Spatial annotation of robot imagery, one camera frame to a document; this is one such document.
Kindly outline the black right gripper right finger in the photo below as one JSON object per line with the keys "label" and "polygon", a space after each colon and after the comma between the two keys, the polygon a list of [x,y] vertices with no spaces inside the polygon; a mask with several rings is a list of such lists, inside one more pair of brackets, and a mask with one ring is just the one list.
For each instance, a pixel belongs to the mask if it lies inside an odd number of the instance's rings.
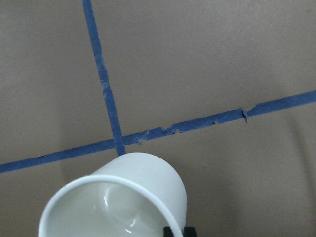
{"label": "black right gripper right finger", "polygon": [[184,227],[183,237],[197,237],[197,232],[194,227]]}

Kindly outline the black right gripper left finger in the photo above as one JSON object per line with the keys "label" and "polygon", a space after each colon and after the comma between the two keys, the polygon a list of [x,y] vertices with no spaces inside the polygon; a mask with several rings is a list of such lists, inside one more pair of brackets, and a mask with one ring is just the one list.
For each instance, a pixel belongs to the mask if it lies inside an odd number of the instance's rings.
{"label": "black right gripper left finger", "polygon": [[163,237],[173,237],[173,232],[170,227],[163,228]]}

